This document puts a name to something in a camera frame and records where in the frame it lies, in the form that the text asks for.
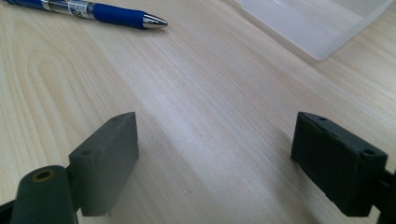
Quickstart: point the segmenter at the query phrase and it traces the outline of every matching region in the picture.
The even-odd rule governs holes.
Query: plastic container
[[[316,60],[324,60],[393,0],[236,0],[244,10]]]

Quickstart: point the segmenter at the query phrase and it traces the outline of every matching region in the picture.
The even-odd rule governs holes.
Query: silver pen cone
[[[143,27],[147,29],[163,28],[166,27],[167,25],[168,22],[159,17],[150,14],[146,14],[143,16]]]

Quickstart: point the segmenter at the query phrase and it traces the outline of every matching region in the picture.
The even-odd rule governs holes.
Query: label on pen
[[[69,1],[69,11],[74,16],[89,19],[90,17],[88,16],[88,4],[89,2],[85,1]]]

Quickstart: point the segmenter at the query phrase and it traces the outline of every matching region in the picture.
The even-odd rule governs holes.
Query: pen
[[[60,12],[84,19],[130,26],[145,30],[163,28],[168,22],[144,11],[113,7],[80,0],[2,0],[13,5]]]

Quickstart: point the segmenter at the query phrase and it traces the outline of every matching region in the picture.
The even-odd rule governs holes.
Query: wooden table
[[[137,116],[140,158],[110,217],[80,223],[375,223],[345,217],[290,159],[298,111],[396,168],[396,4],[316,62],[232,0],[110,1],[140,31],[0,4],[0,203],[106,120]]]

